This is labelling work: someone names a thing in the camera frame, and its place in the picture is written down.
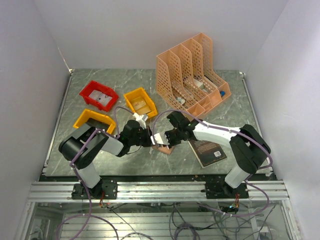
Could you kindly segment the yellow bin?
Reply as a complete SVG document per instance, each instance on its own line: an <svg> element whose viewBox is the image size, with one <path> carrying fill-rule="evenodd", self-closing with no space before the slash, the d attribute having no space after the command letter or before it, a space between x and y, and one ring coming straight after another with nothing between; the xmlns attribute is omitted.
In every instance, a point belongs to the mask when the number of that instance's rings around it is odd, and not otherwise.
<svg viewBox="0 0 320 240"><path fill-rule="evenodd" d="M149 119L158 115L154 101L143 87L127 92L123 96L126 106L130 108L133 113L147 115Z"/></svg>
<svg viewBox="0 0 320 240"><path fill-rule="evenodd" d="M104 129L109 134L112 134L116 128L116 122L111 117L87 108L80 114L73 127L78 129L85 123L89 123L98 129Z"/></svg>

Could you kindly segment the red plastic bin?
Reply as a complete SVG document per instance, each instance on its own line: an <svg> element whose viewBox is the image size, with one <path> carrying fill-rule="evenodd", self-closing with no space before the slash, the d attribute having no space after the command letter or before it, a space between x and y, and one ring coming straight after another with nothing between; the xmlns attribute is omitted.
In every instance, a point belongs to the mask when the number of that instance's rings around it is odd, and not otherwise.
<svg viewBox="0 0 320 240"><path fill-rule="evenodd" d="M119 99L118 94L110 87L91 80L79 93L87 105L100 111L108 112Z"/></svg>

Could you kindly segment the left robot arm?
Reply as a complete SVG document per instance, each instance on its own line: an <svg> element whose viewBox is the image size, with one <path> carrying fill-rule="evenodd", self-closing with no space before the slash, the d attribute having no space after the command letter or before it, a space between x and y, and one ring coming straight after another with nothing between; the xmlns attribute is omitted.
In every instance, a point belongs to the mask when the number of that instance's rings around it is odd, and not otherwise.
<svg viewBox="0 0 320 240"><path fill-rule="evenodd" d="M128 120L119 137L85 123L59 144L58 151L83 180L85 194L96 199L102 193L101 177L93 163L98 153L104 151L122 157L132 146L150 147L151 136L150 127L143 128L136 120Z"/></svg>

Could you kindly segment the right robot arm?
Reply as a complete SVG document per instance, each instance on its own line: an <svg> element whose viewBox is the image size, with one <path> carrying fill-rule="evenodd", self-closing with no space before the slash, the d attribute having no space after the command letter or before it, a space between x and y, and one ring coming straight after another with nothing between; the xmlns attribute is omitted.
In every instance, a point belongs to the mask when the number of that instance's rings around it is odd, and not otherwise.
<svg viewBox="0 0 320 240"><path fill-rule="evenodd" d="M220 192L226 198L233 197L238 192L240 184L254 175L266 159L271 158L270 147L250 124L226 127L198 118L189 120L177 110L171 112L167 119L173 126L172 130L164 133L164 144L169 147L176 146L181 141L206 141L232 150L236 164L220 186Z"/></svg>

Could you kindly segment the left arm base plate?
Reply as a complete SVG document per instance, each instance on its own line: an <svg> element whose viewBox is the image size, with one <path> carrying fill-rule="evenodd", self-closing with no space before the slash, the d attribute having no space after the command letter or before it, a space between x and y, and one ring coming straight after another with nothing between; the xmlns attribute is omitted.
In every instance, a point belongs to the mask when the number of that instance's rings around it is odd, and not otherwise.
<svg viewBox="0 0 320 240"><path fill-rule="evenodd" d="M112 179L101 179L98 184L93 187L87 187L91 199L115 200L118 194L118 184ZM88 193L82 183L73 186L71 198L73 200L88 200Z"/></svg>

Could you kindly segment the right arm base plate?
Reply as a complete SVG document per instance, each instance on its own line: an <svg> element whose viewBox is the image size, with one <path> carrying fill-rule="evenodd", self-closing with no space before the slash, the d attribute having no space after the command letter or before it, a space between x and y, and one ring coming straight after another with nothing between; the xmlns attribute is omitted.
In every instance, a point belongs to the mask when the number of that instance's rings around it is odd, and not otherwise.
<svg viewBox="0 0 320 240"><path fill-rule="evenodd" d="M248 188L245 183L241 183L237 188L232 188L224 181L209 181L200 191L205 193L207 199L240 199L249 198Z"/></svg>

